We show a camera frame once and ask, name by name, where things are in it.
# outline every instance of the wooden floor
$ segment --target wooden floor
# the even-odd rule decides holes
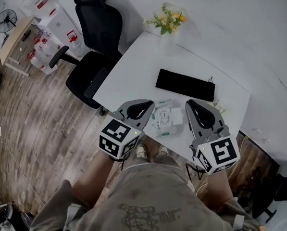
[[[28,40],[20,42],[12,55],[30,77],[0,66],[3,73],[0,87],[0,201],[14,201],[22,211],[35,215],[64,179],[74,183],[93,163],[99,152],[96,131],[104,117],[67,89],[65,81],[73,65],[61,62],[58,70],[47,76],[29,63],[25,56],[33,47],[33,37],[31,34]],[[243,136],[238,135],[239,145],[242,139]],[[150,156],[155,156],[160,145],[149,138],[145,144]],[[238,186],[252,184],[251,176],[256,167],[261,167],[263,176],[267,177],[277,171],[277,164],[248,140],[244,142],[241,155],[230,178],[231,187],[238,194],[242,194],[237,191]],[[172,157],[185,170],[187,161],[176,154]],[[119,176],[120,166],[114,164],[99,203],[106,199]],[[196,189],[205,183],[205,177],[199,181],[197,174],[193,174]],[[198,196],[204,198],[204,188]]]

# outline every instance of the small white box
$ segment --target small white box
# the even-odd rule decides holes
[[[240,159],[236,138],[230,135],[198,145],[195,157],[209,175],[230,168]]]
[[[116,159],[134,149],[142,133],[110,115],[105,118],[99,131],[99,148]]]

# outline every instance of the flowers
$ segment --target flowers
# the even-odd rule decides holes
[[[155,27],[161,27],[161,35],[168,32],[169,34],[175,32],[177,27],[180,26],[180,22],[186,22],[186,17],[181,13],[174,13],[167,9],[167,3],[165,2],[162,5],[162,14],[157,15],[157,13],[153,12],[154,18],[152,20],[147,20],[144,24],[154,24]]]

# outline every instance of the wooden desk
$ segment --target wooden desk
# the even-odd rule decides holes
[[[164,56],[159,49],[160,37],[143,32],[109,73],[93,99],[110,111],[116,111],[126,101],[175,99],[183,109],[183,128],[179,135],[157,138],[149,121],[145,133],[170,150],[191,160],[189,145],[193,135],[185,114],[185,103],[191,97],[156,88],[159,70],[166,70],[208,81],[213,76],[216,84],[215,100],[226,109],[222,114],[230,133],[236,136],[243,121],[250,95],[234,80],[195,54],[175,45],[173,56]]]
[[[19,23],[16,24],[16,27],[13,29],[10,36],[8,37],[6,42],[4,43],[2,49],[0,50],[1,64],[15,70],[18,73],[21,73],[22,75],[25,75],[25,76],[29,76],[29,74],[18,69],[17,67],[14,67],[11,64],[9,64],[8,60],[10,60],[16,64],[19,64],[19,62],[16,61],[15,59],[11,58],[10,55],[14,51],[18,42],[23,37],[24,33],[29,29],[33,19],[34,19],[34,17],[31,16],[31,17],[26,17],[26,18],[20,20]]]

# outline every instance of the cable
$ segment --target cable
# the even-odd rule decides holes
[[[208,184],[208,183],[206,183],[206,184],[204,184],[204,185],[202,185],[202,186],[200,186],[200,187],[198,188],[198,190],[197,190],[197,192],[196,192],[196,196],[198,195],[198,191],[200,190],[200,188],[206,186],[207,184]]]
[[[209,82],[214,84],[212,77],[209,79]]]
[[[246,135],[246,136],[244,137],[243,141],[241,142],[239,154],[241,153],[241,149],[243,148],[244,141],[247,140],[248,138],[249,138],[249,137]],[[238,162],[235,164],[235,167],[234,167],[234,169],[233,169],[231,175],[228,177],[228,179],[230,179],[231,176],[233,175],[233,173],[234,173],[234,171],[235,171],[237,165],[238,165]],[[206,186],[207,184],[208,184],[208,183],[206,183],[206,184],[204,184],[204,185],[202,185],[202,186],[200,186],[200,187],[198,188],[198,190],[197,190],[197,192],[196,192],[196,196],[198,196],[198,192],[199,192],[200,188]]]
[[[16,166],[19,168],[19,171],[22,173],[22,175],[23,175],[23,176],[25,177],[25,179],[28,181],[29,185],[31,186],[33,192],[36,194],[36,196],[38,197],[38,199],[40,200],[40,202],[41,202],[43,205],[45,205],[44,202],[43,202],[43,201],[41,200],[41,198],[39,197],[39,195],[37,194],[37,192],[34,190],[34,188],[33,188],[32,184],[31,184],[31,182],[28,180],[28,178],[26,177],[26,175],[22,172],[22,169],[19,167],[19,165],[18,165],[18,163],[17,163],[17,161],[16,161],[15,156],[11,153],[8,144],[5,143],[5,142],[2,142],[1,136],[0,136],[0,141],[1,141],[2,144],[5,144],[5,145],[6,145],[7,150],[8,150],[8,152],[11,154],[11,156],[14,158],[15,164],[16,164]]]
[[[246,135],[246,136],[244,137],[243,141],[241,142],[239,154],[241,153],[241,149],[243,148],[244,141],[245,141],[246,139],[248,139],[248,138],[249,138],[249,137]],[[235,171],[237,165],[238,165],[238,162],[235,164],[234,169],[233,169],[231,175],[228,177],[228,179],[230,179],[231,176],[233,175],[233,173],[234,173],[234,171]]]
[[[192,180],[191,180],[191,176],[190,176],[188,167],[190,167],[193,171],[197,172],[199,180],[202,179],[202,176],[203,176],[203,174],[205,173],[205,170],[203,170],[203,169],[202,169],[202,170],[199,170],[197,165],[196,165],[196,168],[194,168],[192,165],[190,165],[190,164],[188,164],[188,163],[185,163],[185,165],[186,165],[186,170],[187,170],[187,173],[188,173],[188,177],[189,177],[190,182],[192,182]]]

